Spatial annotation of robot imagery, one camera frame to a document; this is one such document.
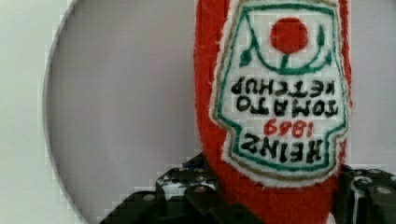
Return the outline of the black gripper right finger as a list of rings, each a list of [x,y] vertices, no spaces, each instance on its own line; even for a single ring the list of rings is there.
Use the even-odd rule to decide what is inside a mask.
[[[343,165],[332,215],[336,224],[396,224],[395,175]]]

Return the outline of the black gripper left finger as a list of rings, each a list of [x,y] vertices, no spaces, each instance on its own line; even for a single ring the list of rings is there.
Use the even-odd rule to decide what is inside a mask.
[[[199,154],[160,176],[154,190],[128,196],[100,224],[265,224],[219,193],[217,176]]]

